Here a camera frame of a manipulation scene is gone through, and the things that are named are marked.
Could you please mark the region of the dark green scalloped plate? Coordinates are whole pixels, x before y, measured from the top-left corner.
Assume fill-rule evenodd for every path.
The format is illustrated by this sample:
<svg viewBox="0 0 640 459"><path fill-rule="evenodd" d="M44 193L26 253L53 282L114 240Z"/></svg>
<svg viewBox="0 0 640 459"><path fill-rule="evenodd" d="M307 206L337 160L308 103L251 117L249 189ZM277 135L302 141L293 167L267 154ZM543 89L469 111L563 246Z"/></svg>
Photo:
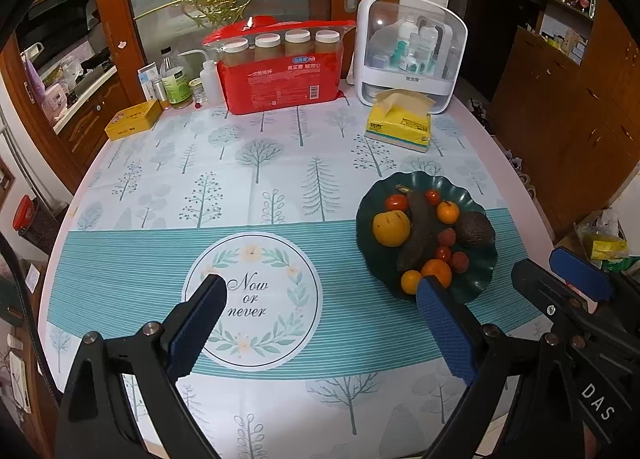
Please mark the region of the dark green scalloped plate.
<svg viewBox="0 0 640 459"><path fill-rule="evenodd" d="M393 211L405 215L408 237L389 247L376 239L374 226L392 219ZM457 264L448 291L460 303L475 300L494 275L496 239L487 211L468 190L423 171L398 172L375 182L356 214L357 247L368 271L393 297L409 302L414 295L402 289L402 275L422 271L445 245Z"/></svg>

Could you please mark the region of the green label bottle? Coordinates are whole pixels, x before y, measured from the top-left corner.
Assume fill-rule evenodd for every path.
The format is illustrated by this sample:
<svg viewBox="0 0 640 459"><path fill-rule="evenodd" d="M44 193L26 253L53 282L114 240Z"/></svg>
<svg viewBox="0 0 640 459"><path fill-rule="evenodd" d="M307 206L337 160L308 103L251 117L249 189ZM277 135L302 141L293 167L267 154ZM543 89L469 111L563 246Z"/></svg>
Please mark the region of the green label bottle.
<svg viewBox="0 0 640 459"><path fill-rule="evenodd" d="M160 78L169 104L175 109L189 106L192 102L192 90L178 56L170 46L162 48L160 54L162 55Z"/></svg>

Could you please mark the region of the red cherry tomato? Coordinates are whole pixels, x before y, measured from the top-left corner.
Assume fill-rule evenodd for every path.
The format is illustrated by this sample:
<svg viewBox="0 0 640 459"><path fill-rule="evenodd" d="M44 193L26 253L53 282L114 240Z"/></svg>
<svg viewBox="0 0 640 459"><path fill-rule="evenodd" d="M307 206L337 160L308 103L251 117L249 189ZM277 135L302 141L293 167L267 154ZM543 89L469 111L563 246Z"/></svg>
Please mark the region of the red cherry tomato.
<svg viewBox="0 0 640 459"><path fill-rule="evenodd" d="M442 202L442 197L440 197L440 193L436 189L427 190L427 192L424 193L424 196L427 202L435 208L437 208L440 205L440 202Z"/></svg>

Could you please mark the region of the small red tomato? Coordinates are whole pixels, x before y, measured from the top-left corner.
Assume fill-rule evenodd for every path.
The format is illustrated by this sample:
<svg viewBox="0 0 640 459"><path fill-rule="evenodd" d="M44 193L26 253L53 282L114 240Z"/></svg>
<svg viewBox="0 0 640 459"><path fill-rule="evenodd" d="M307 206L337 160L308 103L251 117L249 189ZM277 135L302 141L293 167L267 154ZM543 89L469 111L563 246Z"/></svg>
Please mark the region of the small red tomato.
<svg viewBox="0 0 640 459"><path fill-rule="evenodd" d="M435 251L436 259L442 260L444 262L449 262L451 259L451 250L446 245L439 245L439 247Z"/></svg>

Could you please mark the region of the small orange kumquat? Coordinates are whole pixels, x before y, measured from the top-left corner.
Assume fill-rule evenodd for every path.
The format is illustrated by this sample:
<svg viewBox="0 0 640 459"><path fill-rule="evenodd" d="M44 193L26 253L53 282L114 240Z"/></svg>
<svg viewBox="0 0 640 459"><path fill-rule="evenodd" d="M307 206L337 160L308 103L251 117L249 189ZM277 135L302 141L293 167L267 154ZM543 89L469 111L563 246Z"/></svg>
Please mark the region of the small orange kumquat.
<svg viewBox="0 0 640 459"><path fill-rule="evenodd" d="M440 223L454 225L460 216L460 208L452 201L442 201L437 205L436 216Z"/></svg>

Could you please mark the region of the wrinkled red fruit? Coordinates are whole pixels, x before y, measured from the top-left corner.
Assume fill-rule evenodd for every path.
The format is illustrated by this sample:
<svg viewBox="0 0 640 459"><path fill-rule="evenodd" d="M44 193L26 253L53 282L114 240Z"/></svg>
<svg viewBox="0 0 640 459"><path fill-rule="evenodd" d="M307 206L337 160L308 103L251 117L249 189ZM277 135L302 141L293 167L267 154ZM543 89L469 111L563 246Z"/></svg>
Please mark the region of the wrinkled red fruit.
<svg viewBox="0 0 640 459"><path fill-rule="evenodd" d="M455 274L464 274L470 267L469 257L462 251L451 254L449 266Z"/></svg>

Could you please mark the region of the orange mandarin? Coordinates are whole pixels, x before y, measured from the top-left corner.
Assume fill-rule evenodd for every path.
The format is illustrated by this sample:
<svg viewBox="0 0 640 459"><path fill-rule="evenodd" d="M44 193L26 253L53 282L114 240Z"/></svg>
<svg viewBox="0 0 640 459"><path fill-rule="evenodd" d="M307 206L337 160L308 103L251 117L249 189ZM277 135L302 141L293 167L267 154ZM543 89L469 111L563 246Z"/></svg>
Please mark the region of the orange mandarin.
<svg viewBox="0 0 640 459"><path fill-rule="evenodd" d="M449 265L443 260L428 260L421 269L421 275L423 277L435 277L445 289L448 289L451 285L452 271Z"/></svg>

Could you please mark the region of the white clear storage case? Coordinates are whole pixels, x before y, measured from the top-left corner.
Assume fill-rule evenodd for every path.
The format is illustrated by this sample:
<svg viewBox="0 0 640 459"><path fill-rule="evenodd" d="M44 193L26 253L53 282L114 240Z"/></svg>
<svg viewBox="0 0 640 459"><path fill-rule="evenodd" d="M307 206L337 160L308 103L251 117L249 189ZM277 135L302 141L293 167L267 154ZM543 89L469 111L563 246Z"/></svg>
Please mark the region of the white clear storage case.
<svg viewBox="0 0 640 459"><path fill-rule="evenodd" d="M431 98L439 114L454 96L468 28L430 0L360 0L352 57L358 98L371 106L384 90L411 90Z"/></svg>

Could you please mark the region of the dark avocado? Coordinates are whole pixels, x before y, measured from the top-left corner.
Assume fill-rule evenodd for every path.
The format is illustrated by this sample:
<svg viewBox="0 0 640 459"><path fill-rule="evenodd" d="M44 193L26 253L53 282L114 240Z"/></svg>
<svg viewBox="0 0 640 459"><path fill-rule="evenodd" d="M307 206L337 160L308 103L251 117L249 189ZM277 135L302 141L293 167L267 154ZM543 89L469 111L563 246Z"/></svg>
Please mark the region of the dark avocado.
<svg viewBox="0 0 640 459"><path fill-rule="evenodd" d="M496 240L494 227L488 217L479 211L462 212L454 223L454 232L459 245L485 248Z"/></svg>

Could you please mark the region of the dark cucumber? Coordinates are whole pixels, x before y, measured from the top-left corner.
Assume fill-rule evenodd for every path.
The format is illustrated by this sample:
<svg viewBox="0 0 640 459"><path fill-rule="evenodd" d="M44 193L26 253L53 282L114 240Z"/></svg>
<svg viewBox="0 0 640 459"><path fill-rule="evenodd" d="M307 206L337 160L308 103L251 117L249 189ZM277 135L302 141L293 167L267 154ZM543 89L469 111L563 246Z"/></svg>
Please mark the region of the dark cucumber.
<svg viewBox="0 0 640 459"><path fill-rule="evenodd" d="M435 209L427 202L424 192L397 185L397 190L409 200L412 215L411 231L397 257L398 271L421 268L437 247L438 220Z"/></svg>

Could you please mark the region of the small yellow-orange tomato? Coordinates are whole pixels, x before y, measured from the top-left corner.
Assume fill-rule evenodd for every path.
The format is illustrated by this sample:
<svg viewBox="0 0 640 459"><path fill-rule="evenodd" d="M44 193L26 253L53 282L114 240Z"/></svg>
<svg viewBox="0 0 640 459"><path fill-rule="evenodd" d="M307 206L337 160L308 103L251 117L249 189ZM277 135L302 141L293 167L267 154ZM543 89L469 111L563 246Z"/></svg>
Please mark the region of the small yellow-orange tomato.
<svg viewBox="0 0 640 459"><path fill-rule="evenodd" d="M418 291L418 286L420 285L422 278L423 276L420 271L414 271L413 269L411 269L411 271L406 271L402 274L400 279L402 291L404 291L405 294L416 295L416 291Z"/></svg>

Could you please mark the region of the yellow tissue pack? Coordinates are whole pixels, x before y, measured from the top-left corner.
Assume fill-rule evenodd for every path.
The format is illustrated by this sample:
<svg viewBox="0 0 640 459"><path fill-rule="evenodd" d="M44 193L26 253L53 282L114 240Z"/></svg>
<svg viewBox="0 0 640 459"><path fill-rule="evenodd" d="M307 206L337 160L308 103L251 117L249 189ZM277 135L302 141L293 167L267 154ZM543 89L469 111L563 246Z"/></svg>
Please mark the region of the yellow tissue pack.
<svg viewBox="0 0 640 459"><path fill-rule="evenodd" d="M426 153L432 138L431 109L435 101L421 93L390 89L375 95L364 136Z"/></svg>

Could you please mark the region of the red packaged box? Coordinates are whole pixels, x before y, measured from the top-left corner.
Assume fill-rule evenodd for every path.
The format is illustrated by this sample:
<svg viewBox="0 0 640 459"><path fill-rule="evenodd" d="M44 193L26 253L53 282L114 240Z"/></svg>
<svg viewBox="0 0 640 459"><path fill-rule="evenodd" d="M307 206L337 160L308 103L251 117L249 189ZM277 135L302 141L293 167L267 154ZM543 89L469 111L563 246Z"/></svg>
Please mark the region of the red packaged box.
<svg viewBox="0 0 640 459"><path fill-rule="evenodd" d="M352 20L255 16L209 33L224 99L235 115L308 106L341 96L344 36Z"/></svg>

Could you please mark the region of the yellow lemon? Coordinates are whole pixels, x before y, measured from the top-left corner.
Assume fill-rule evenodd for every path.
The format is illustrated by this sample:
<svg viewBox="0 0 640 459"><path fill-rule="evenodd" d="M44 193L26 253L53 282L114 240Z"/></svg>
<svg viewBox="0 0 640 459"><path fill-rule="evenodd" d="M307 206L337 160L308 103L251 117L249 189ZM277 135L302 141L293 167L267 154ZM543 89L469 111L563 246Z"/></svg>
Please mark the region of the yellow lemon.
<svg viewBox="0 0 640 459"><path fill-rule="evenodd" d="M372 231L380 245L387 248L397 248L408 239L411 223L403 211L392 210L374 216Z"/></svg>

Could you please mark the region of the yellow small box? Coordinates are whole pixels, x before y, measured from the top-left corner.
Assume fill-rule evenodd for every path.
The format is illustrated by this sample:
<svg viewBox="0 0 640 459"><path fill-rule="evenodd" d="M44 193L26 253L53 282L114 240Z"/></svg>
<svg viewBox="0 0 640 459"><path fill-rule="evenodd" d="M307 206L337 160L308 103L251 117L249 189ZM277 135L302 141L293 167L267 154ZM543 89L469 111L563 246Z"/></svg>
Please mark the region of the yellow small box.
<svg viewBox="0 0 640 459"><path fill-rule="evenodd" d="M111 141L128 137L132 134L151 130L163 112L157 99L142 102L117 112L107 126L105 134Z"/></svg>

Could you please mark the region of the white squeeze bottle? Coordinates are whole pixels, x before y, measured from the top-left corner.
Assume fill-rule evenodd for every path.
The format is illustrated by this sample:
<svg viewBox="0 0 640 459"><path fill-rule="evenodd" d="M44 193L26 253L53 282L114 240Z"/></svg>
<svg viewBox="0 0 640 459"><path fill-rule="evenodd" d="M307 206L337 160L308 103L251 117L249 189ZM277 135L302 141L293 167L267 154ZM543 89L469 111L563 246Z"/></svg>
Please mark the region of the white squeeze bottle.
<svg viewBox="0 0 640 459"><path fill-rule="evenodd" d="M186 52L180 52L181 57L190 55L201 55L203 57L200 75L197 78L192 78L189 82L193 96L196 96L196 92L201 89L206 101L211 106L223 106L226 103L226 98L224 98L224 90L219 78L217 61L210 58L210 55L204 49L190 49Z"/></svg>

